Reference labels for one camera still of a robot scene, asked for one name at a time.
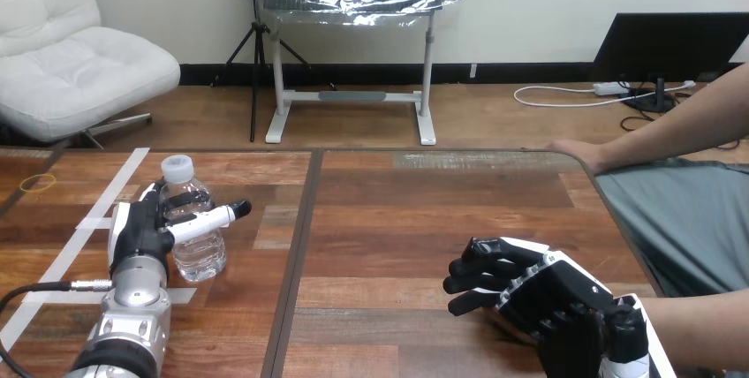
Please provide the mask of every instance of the computer monitor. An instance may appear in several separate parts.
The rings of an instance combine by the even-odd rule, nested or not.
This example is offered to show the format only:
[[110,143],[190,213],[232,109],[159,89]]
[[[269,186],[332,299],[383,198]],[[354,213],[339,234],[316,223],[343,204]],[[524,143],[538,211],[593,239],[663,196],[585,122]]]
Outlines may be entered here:
[[595,57],[593,81],[653,82],[656,94],[625,103],[664,112],[667,81],[714,79],[749,35],[749,13],[619,13]]

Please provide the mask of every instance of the bottle cap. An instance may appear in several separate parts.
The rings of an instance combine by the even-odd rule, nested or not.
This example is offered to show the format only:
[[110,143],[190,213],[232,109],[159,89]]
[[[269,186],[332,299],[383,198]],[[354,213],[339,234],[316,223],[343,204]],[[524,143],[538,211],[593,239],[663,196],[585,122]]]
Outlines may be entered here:
[[171,155],[163,160],[162,172],[166,182],[183,184],[195,177],[193,159],[186,155]]

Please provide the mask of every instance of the white stand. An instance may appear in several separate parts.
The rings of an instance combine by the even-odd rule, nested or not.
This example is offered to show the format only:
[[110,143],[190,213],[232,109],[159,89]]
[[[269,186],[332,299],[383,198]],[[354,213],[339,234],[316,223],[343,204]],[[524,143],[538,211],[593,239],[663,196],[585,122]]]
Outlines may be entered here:
[[433,31],[434,12],[429,13],[427,46],[424,51],[424,78],[422,90],[413,94],[384,93],[375,91],[336,91],[336,92],[296,92],[284,89],[284,76],[281,68],[281,38],[276,30],[270,39],[273,42],[273,75],[276,83],[276,113],[270,122],[265,142],[278,144],[284,135],[286,119],[289,117],[292,102],[409,102],[416,109],[421,145],[433,146],[437,143],[432,116],[429,111],[429,93],[432,87],[432,45],[435,42]]

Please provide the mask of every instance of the gray shorts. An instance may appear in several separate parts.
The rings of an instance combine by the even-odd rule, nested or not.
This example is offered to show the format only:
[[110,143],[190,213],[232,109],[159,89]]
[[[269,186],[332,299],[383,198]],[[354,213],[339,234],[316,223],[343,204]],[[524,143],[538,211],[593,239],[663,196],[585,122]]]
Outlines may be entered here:
[[612,172],[598,182],[666,295],[749,288],[746,170],[670,159]]

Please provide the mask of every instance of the electrical cable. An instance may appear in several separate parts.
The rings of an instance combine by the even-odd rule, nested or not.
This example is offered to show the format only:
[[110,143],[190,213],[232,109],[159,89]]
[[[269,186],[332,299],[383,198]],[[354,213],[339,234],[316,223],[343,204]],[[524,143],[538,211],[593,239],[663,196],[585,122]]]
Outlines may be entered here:
[[[693,87],[693,83],[692,84],[684,84],[681,87],[666,88],[666,91],[678,91],[680,89],[686,89],[686,88],[691,88],[691,87]],[[527,89],[550,89],[550,90],[554,90],[554,91],[564,91],[566,93],[592,93],[592,92],[594,92],[594,90],[593,89],[569,89],[569,88],[560,88],[560,87],[531,86],[531,87],[523,87],[523,88],[520,88],[518,91],[515,91],[515,94],[513,95],[513,97],[515,97],[515,100],[517,100],[518,102],[521,102],[521,103],[525,104],[526,106],[533,106],[533,107],[567,107],[567,108],[572,108],[572,107],[595,107],[595,106],[603,106],[603,105],[606,105],[606,104],[613,104],[615,102],[626,102],[627,100],[635,100],[635,99],[638,99],[638,98],[648,97],[650,95],[655,95],[655,91],[654,91],[652,93],[641,94],[641,95],[633,95],[631,97],[625,97],[625,98],[617,98],[616,100],[607,100],[605,102],[589,102],[589,103],[585,103],[585,104],[548,104],[548,103],[543,103],[543,102],[526,102],[526,101],[520,100],[520,98],[518,97],[518,94],[521,93],[521,92],[523,92],[523,91],[526,91]]]
[[[33,291],[69,291],[71,287],[72,283],[70,281],[59,281],[56,283],[32,283],[31,285],[24,285],[5,294],[5,297],[0,300],[0,313],[5,309],[5,306],[7,306],[12,299],[21,294]],[[21,378],[34,378],[33,375],[28,373],[26,369],[21,367],[18,363],[16,363],[15,360],[13,360],[11,354],[5,350],[5,346],[3,346],[2,342],[0,342],[0,358],[2,358],[5,364],[8,365],[8,367],[13,372],[18,374]]]
[[[30,285],[24,285],[19,287],[7,294],[0,300],[0,314],[3,312],[8,303],[11,302],[17,296],[35,291],[95,291],[104,292],[109,291],[112,288],[112,282],[110,280],[94,280],[94,281],[58,281],[55,283],[32,283]],[[33,375],[27,372],[26,369],[21,367],[11,357],[11,354],[5,350],[3,342],[0,341],[0,359],[5,362],[8,367],[18,374],[21,378],[34,378]]]
[[[642,89],[643,86],[645,86],[645,82],[641,82],[639,84],[639,87],[637,88],[637,91],[635,91],[634,94],[637,94],[640,91],[640,89]],[[683,98],[689,98],[689,97],[691,97],[690,94],[686,94],[686,93],[676,93],[674,96],[671,96],[671,95],[666,95],[666,96],[671,97],[674,100],[675,104],[679,104],[679,100],[678,100],[679,97],[683,97]],[[623,130],[625,130],[627,132],[632,132],[632,131],[634,131],[637,128],[629,128],[629,127],[627,127],[625,124],[628,121],[631,121],[631,120],[644,120],[646,122],[654,122],[655,121],[655,117],[650,117],[650,116],[646,115],[645,111],[640,110],[640,109],[635,109],[635,110],[639,113],[639,116],[628,116],[628,117],[625,117],[624,119],[622,119],[621,122],[619,122],[619,127],[620,128],[622,128]]]
[[736,140],[736,141],[734,141],[734,143],[733,143],[732,146],[728,146],[728,147],[720,146],[720,147],[716,147],[715,149],[716,150],[721,150],[721,151],[733,151],[733,150],[737,149],[738,146],[740,146],[740,145],[741,145],[741,140]]

